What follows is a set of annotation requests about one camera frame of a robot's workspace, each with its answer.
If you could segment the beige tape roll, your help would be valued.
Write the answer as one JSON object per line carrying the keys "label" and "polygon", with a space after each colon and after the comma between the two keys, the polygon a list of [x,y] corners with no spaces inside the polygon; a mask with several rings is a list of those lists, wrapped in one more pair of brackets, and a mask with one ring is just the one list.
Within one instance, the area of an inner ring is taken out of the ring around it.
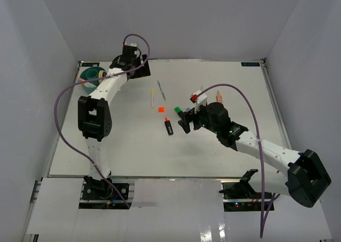
{"label": "beige tape roll", "polygon": [[100,70],[99,71],[99,78],[105,77],[107,75],[105,70]]}

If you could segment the teal capped white marker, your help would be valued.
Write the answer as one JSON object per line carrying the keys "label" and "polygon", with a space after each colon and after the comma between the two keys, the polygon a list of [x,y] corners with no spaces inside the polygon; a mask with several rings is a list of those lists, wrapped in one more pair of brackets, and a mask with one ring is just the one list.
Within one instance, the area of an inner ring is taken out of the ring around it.
{"label": "teal capped white marker", "polygon": [[97,85],[95,85],[91,82],[81,83],[81,85],[84,87],[87,87],[87,88],[97,88]]}

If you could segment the pink capped white marker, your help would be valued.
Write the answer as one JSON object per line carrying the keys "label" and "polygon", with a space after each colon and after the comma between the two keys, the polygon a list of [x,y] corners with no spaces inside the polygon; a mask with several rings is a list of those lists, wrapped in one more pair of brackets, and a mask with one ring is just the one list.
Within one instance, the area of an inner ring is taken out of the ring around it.
{"label": "pink capped white marker", "polygon": [[88,83],[84,79],[77,77],[77,82],[80,82],[82,86],[88,86]]}

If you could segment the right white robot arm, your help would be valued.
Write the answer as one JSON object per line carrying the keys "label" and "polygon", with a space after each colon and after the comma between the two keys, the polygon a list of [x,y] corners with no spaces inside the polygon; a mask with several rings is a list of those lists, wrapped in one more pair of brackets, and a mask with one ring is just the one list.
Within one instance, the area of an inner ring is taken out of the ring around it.
{"label": "right white robot arm", "polygon": [[267,140],[259,141],[248,128],[233,122],[221,103],[213,102],[177,114],[180,117],[178,124],[185,133],[205,128],[225,147],[264,160],[282,173],[285,180],[275,178],[270,182],[274,192],[288,195],[302,206],[313,207],[331,184],[316,152],[310,149],[300,152]]}

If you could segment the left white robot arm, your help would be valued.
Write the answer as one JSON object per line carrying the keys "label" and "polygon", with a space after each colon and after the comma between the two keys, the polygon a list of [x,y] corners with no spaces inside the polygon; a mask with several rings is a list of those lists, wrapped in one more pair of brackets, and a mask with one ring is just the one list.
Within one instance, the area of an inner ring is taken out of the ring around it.
{"label": "left white robot arm", "polygon": [[141,54],[136,43],[124,44],[123,52],[114,58],[108,74],[116,74],[141,66],[138,70],[108,79],[103,79],[88,96],[78,99],[78,129],[82,132],[88,147],[88,156],[94,161],[90,176],[96,180],[108,178],[111,170],[108,164],[105,139],[112,129],[110,104],[120,88],[130,79],[147,77],[150,69],[147,56]]}

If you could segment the black highlighter green cap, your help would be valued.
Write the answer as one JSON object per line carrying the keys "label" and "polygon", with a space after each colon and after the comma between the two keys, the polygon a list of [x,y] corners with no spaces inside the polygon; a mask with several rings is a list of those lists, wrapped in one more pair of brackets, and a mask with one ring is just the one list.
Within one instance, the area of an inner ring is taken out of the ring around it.
{"label": "black highlighter green cap", "polygon": [[181,108],[180,107],[175,107],[174,110],[177,113],[177,115],[181,118],[182,115],[183,115],[183,111],[181,110]]}

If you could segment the yellow capped white marker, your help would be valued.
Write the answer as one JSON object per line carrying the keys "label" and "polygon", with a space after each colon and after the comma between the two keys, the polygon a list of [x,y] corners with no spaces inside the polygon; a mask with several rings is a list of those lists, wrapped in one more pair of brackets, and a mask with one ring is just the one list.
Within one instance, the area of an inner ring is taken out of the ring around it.
{"label": "yellow capped white marker", "polygon": [[151,89],[151,108],[154,108],[155,105],[154,105],[154,90]]}

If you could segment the green clear pen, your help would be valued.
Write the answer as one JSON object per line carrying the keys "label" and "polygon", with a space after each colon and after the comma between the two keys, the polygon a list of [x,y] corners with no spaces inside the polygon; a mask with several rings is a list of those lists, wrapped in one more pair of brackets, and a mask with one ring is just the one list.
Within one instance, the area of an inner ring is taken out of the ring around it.
{"label": "green clear pen", "polygon": [[160,83],[159,80],[157,80],[157,84],[158,84],[158,87],[159,87],[159,89],[160,89],[160,92],[161,92],[161,95],[162,95],[162,97],[163,97],[163,100],[166,102],[166,97],[165,97],[163,88],[162,88],[161,83]]}

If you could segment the teal round organizer container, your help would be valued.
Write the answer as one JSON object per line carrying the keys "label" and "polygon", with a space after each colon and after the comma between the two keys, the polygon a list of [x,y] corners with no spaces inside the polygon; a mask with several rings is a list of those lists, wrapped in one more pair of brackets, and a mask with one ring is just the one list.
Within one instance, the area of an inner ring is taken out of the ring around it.
{"label": "teal round organizer container", "polygon": [[[81,73],[81,75],[78,77],[80,77],[84,80],[96,79],[96,78],[99,78],[99,71],[100,70],[105,70],[105,69],[103,69],[101,67],[90,67],[90,68],[85,69]],[[98,87],[101,82],[102,82],[102,78],[100,78],[99,80],[96,80],[96,81],[92,81],[91,83],[97,85],[97,87]],[[82,86],[82,87],[87,94],[92,93],[96,89],[96,88],[87,88],[84,86]]]}

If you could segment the blue label sticker right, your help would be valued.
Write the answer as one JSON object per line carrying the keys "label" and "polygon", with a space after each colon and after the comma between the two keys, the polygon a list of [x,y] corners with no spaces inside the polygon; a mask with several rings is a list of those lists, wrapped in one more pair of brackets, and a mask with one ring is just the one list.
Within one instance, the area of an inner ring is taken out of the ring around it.
{"label": "blue label sticker right", "polygon": [[243,67],[259,67],[259,62],[241,62]]}

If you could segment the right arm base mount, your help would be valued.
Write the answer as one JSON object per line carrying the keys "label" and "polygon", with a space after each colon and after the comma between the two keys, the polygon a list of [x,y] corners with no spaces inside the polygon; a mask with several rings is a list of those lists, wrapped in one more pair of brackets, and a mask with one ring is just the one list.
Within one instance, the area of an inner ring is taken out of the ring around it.
{"label": "right arm base mount", "polygon": [[222,181],[219,193],[223,196],[225,212],[260,212],[261,190],[254,190],[249,181],[257,174],[257,169],[248,170],[236,181]]}

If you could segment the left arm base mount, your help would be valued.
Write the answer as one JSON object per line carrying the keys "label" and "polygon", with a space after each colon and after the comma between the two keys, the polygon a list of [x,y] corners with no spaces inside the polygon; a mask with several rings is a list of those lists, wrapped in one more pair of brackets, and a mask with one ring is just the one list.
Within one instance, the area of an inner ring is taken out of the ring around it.
{"label": "left arm base mount", "polygon": [[114,183],[119,193],[105,180],[96,180],[90,176],[83,177],[83,187],[80,195],[79,209],[119,210],[129,209],[132,204],[129,183]]}

